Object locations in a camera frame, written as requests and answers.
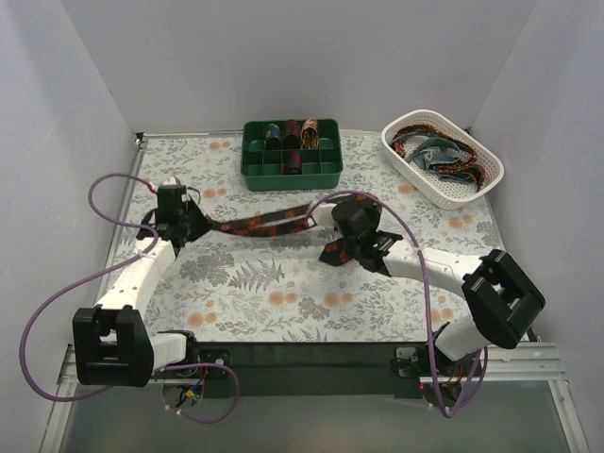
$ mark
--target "white panel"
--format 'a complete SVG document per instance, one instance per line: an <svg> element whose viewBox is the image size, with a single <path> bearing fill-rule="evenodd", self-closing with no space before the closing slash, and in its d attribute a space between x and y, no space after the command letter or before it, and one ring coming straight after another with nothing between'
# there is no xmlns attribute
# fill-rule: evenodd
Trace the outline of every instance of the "white panel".
<svg viewBox="0 0 604 453"><path fill-rule="evenodd" d="M152 132L414 109L474 120L535 0L62 0L126 120Z"/></svg>
<svg viewBox="0 0 604 453"><path fill-rule="evenodd" d="M504 163L492 202L504 242L544 293L592 451L604 451L604 4L540 1L473 125Z"/></svg>
<svg viewBox="0 0 604 453"><path fill-rule="evenodd" d="M46 297L103 266L112 225L86 191L128 169L134 137L58 1L1 1L0 59L0 450L34 452L51 403L25 384L19 339ZM99 208L114 214L123 189L99 187ZM50 393L74 312L92 306L96 289L68 294L34 326L28 361Z"/></svg>

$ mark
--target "green organizer tray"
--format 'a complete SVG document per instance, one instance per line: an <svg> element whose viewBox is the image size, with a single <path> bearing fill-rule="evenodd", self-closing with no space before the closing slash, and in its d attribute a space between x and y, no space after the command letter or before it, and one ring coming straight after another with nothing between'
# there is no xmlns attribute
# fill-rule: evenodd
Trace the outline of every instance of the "green organizer tray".
<svg viewBox="0 0 604 453"><path fill-rule="evenodd" d="M306 120L296 120L300 127ZM264 149L264 127L275 123L283 131L285 121L250 121L243 127L242 175L252 192L333 189L340 182L342 149L338 122L319 119L319 149L303 149L302 175L283 175L291 149Z"/></svg>

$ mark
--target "white plastic basket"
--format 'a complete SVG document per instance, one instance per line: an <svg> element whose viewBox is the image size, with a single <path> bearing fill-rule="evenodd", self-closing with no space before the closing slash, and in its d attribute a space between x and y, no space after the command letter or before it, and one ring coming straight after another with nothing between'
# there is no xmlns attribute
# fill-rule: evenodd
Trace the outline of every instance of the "white plastic basket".
<svg viewBox="0 0 604 453"><path fill-rule="evenodd" d="M474 148L478 155L477 164L482 165L486 172L482 189L476 192L476 186L441 181L433 173L422 170L415 163L406 162L398 156L388 143L392 141L401 127L411 125L434 126L449 137ZM425 139L421 137L411 138L406 141L405 149L408 153L411 153L423 140ZM503 177L503 164L495 154L436 111L415 110L401 116L382 130L381 141L384 145L384 156L393 167L432 203L444 210L455 210L472 200L476 200L489 192Z"/></svg>

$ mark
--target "floral tablecloth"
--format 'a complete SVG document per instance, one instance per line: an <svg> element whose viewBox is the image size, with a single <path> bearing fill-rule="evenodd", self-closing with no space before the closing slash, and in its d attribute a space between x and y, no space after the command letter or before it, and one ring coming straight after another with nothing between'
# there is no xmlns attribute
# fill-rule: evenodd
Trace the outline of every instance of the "floral tablecloth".
<svg viewBox="0 0 604 453"><path fill-rule="evenodd" d="M380 147L375 135L343 136L338 189L378 196L408 221L423 246L463 254L501 246L484 198L459 210L439 210L382 157ZM151 139L140 176L156 183L177 176L201 192L201 210L216 220L297 206L327 193L251 193L240 160L241 136ZM140 222L154 207L154 198L138 185L126 219ZM387 213L380 227L402 233ZM199 341L424 341L421 284L371 274L354 261L338 268L319 262L325 244L336 237L319 228L272 239L211 232L181 251L144 321L153 333L188 329ZM131 255L133 243L134 231L123 230L116 262ZM434 290L432 296L435 328L467 313L453 294Z"/></svg>

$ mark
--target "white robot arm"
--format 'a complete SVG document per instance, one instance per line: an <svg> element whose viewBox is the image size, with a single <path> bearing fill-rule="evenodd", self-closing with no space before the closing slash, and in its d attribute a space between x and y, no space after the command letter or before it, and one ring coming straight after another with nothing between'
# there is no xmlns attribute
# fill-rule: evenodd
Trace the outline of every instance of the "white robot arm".
<svg viewBox="0 0 604 453"><path fill-rule="evenodd" d="M337 227L346 251L365 269L423 281L416 248L400 235L378 231L379 214L371 200L351 200L322 205L313 219L320 226ZM430 285L463 297L471 312L437 332L435 346L451 362L489 344L515 348L545 306L539 290L505 251L493 250L486 257L433 248L422 253Z"/></svg>
<svg viewBox="0 0 604 453"><path fill-rule="evenodd" d="M422 280L417 250L402 236L378 231L380 211L370 200L348 200L320 206L314 225L337 227L346 252L363 268L388 277ZM188 331L149 337L143 317L166 269L185 243L211 229L210 221L175 182L158 188L158 208L143 223L161 241L130 264L93 308L74 317L75 360L84 384L143 386L167 364L194 362L195 338ZM141 230L135 253L153 240ZM432 286L464 297L471 314L441 327L435 346L443 361L455 363L488 344L514 348L545 301L509 254L493 250L487 257L422 250Z"/></svg>

